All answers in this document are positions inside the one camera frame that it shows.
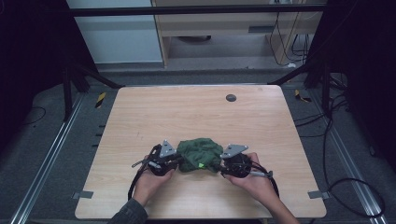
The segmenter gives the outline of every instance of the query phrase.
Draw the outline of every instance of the metal bracket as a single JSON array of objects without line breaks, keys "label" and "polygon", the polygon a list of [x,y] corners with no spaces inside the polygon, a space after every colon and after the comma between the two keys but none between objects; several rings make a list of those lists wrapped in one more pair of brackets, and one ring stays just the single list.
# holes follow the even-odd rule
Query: metal bracket
[{"label": "metal bracket", "polygon": [[323,200],[331,198],[329,192],[321,192],[317,191],[308,191],[308,195],[310,199],[322,198]]},{"label": "metal bracket", "polygon": [[228,145],[227,149],[220,155],[220,157],[224,159],[229,159],[243,151],[248,149],[248,146],[241,146],[241,145]]},{"label": "metal bracket", "polygon": [[267,177],[267,178],[272,178],[274,176],[272,171],[268,172],[268,174],[265,174],[265,173],[262,173],[262,172],[257,172],[257,171],[250,171],[250,174],[251,175],[257,175],[257,176],[262,176],[262,177]]},{"label": "metal bracket", "polygon": [[174,148],[172,148],[172,146],[168,143],[168,141],[166,139],[163,140],[163,146],[161,147],[160,158],[172,156],[176,153],[177,151]]},{"label": "metal bracket", "polygon": [[91,199],[93,195],[93,191],[84,191],[81,192],[74,192],[72,195],[72,199],[80,199],[80,198],[87,198]]}]

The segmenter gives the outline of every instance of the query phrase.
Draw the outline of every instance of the gray floor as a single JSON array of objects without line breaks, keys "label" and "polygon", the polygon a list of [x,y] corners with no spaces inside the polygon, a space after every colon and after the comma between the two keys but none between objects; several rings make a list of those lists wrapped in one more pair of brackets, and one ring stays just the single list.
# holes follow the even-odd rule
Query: gray floor
[{"label": "gray floor", "polygon": [[[212,36],[202,42],[175,38],[166,68],[136,67],[133,72],[107,72],[104,76],[124,85],[190,85],[190,84],[263,84],[286,75],[292,68],[278,65],[263,36]],[[74,100],[82,99],[75,122],[72,124],[55,163],[42,186],[35,205],[32,207],[31,223],[79,223],[74,211],[78,200],[72,199],[74,192],[83,189],[97,145],[98,133],[102,133],[117,91],[88,78],[92,87],[88,93],[74,93]],[[294,78],[282,89],[294,119],[302,119],[320,113],[315,102],[297,100],[294,90],[299,89],[303,97],[318,99],[320,88],[304,90],[301,81],[304,75]],[[95,108],[98,95],[105,91],[106,98],[100,108]],[[332,96],[340,91],[332,91]],[[37,122],[23,125],[9,144],[11,153],[0,159],[0,219],[8,223],[23,197],[31,187],[35,175],[46,159],[51,144],[63,125],[63,89],[56,86],[37,95],[34,106],[45,108],[45,116]],[[372,157],[369,145],[351,113],[343,106],[334,112],[333,131],[339,133],[342,147],[347,149],[351,160],[362,178],[375,187],[386,200],[385,219],[396,223],[396,175],[381,157]],[[35,121],[44,115],[38,107],[32,109],[26,122]],[[323,137],[307,137],[322,134],[325,121],[297,128],[304,150],[312,167],[320,190],[327,189],[322,167]],[[327,172],[330,182],[347,177],[348,169],[343,163],[340,146],[330,136],[326,144]],[[361,199],[350,184],[336,189],[337,195],[353,208],[364,211]],[[366,217],[359,217],[337,203],[334,198],[325,200],[328,213],[315,223],[375,223]],[[309,223],[311,219],[301,219]]]}]

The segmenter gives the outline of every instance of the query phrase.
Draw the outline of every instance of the wrist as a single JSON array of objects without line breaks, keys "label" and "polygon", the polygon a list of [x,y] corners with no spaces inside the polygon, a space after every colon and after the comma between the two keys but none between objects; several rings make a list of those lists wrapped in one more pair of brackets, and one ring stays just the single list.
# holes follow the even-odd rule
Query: wrist
[{"label": "wrist", "polygon": [[132,196],[132,198],[137,201],[138,203],[140,203],[140,205],[142,205],[143,207],[146,206],[146,204],[149,201],[148,197],[145,197],[141,194],[134,194],[134,196]]}]

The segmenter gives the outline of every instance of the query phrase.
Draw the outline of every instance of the small hole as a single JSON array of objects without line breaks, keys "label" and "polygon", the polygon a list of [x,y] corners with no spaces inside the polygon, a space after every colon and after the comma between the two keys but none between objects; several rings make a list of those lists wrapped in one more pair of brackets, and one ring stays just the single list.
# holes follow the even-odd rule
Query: small hole
[{"label": "small hole", "polygon": [[236,96],[235,96],[234,94],[228,94],[228,95],[225,97],[225,99],[226,99],[228,102],[234,102],[234,101],[236,101]]}]

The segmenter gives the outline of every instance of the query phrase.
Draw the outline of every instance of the hand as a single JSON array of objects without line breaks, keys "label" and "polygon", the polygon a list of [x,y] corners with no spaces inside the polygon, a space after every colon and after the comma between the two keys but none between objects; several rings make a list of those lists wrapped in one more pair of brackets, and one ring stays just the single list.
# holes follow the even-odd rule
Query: hand
[{"label": "hand", "polygon": [[[247,156],[253,163],[257,162],[260,164],[257,153],[249,153]],[[255,200],[262,201],[261,203],[264,203],[264,206],[273,200],[278,200],[276,192],[268,178],[256,175],[248,175],[245,178],[238,178],[232,175],[224,175],[224,177],[232,184],[246,190]]]},{"label": "hand", "polygon": [[139,177],[139,180],[137,180],[132,198],[137,200],[142,206],[146,206],[149,199],[154,196],[160,186],[172,177],[174,171],[172,169],[164,176],[156,176],[150,169],[147,169]]},{"label": "hand", "polygon": [[[255,152],[247,154],[254,162],[259,162]],[[265,206],[277,223],[299,223],[291,211],[277,197],[271,181],[262,176],[248,175],[245,178],[238,178],[232,175],[224,175],[232,184],[246,190],[251,197]]]}]

